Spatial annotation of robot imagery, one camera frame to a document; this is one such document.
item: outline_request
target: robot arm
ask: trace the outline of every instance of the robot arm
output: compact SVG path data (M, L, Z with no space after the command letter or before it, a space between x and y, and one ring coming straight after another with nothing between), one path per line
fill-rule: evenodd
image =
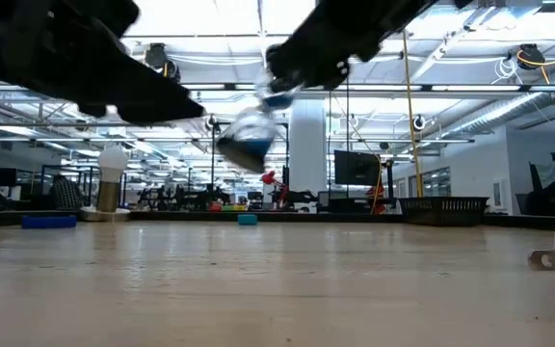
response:
M0 0L0 81L76 102L96 117L107 105L135 123L201 116L176 79L120 44L138 15L131 0Z
M437 0L320 0L282 45L267 50L274 93L302 86L334 89L348 76L348 58L368 62L380 43L400 32ZM471 0L456 0L463 8Z

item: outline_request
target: ceiling duct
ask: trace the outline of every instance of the ceiling duct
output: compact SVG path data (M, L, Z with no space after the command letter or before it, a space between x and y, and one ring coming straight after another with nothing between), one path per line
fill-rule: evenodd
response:
M555 84L555 73L551 76ZM554 103L551 93L525 93L509 100L500 100L463 117L448 128L443 129L442 137L459 132L480 132L491 130L496 126L521 116L550 106Z

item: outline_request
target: white pillar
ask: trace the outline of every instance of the white pillar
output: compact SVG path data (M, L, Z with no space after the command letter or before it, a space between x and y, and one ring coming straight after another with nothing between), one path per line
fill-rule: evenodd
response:
M297 100L289 124L292 191L327 190L327 142L323 100Z

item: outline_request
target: teal object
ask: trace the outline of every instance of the teal object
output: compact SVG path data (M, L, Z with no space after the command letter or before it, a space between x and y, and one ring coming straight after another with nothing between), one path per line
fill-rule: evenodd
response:
M258 217L251 214L240 214L237 216L239 226L255 226L258 224Z

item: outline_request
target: lamp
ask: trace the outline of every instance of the lamp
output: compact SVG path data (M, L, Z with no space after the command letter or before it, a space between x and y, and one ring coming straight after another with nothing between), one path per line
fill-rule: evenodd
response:
M106 147L97 158L100 168L100 187L97 193L97 210L115 212L119 205L121 174L127 168L127 155L119 146Z

